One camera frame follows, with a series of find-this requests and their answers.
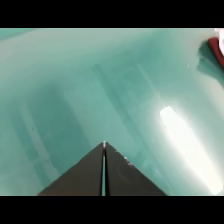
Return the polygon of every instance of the glass surface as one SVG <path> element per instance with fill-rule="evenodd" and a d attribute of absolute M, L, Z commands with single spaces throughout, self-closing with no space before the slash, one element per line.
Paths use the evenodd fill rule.
<path fill-rule="evenodd" d="M 0 29 L 0 195 L 38 194 L 103 141 L 168 195 L 222 194 L 213 29 L 14 31 Z"/>

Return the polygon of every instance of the glossy table surface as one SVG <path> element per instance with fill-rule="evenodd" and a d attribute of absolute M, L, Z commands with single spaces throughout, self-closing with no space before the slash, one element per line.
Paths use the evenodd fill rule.
<path fill-rule="evenodd" d="M 37 195 L 102 141 L 168 195 L 218 194 L 213 30 L 0 29 L 0 195 Z"/>

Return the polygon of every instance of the black bar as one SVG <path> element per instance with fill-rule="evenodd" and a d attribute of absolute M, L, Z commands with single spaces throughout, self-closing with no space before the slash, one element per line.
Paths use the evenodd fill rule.
<path fill-rule="evenodd" d="M 101 143 L 39 196 L 100 196 L 103 153 Z"/>
<path fill-rule="evenodd" d="M 166 196 L 108 143 L 105 161 L 107 196 Z"/>

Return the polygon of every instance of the red object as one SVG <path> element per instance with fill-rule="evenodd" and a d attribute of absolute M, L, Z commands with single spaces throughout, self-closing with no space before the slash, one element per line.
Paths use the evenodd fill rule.
<path fill-rule="evenodd" d="M 212 49 L 213 53 L 215 54 L 219 63 L 224 67 L 224 56 L 219 48 L 219 39 L 218 37 L 212 37 L 208 39 L 208 43 L 210 48 Z"/>

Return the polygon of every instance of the teal surface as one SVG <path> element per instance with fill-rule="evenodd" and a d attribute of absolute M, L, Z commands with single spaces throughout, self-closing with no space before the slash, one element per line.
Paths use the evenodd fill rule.
<path fill-rule="evenodd" d="M 168 195 L 211 195 L 160 117 L 170 106 L 187 121 L 223 182 L 224 73 L 199 51 L 211 35 L 38 29 L 0 41 L 0 195 L 38 194 L 103 141 Z"/>

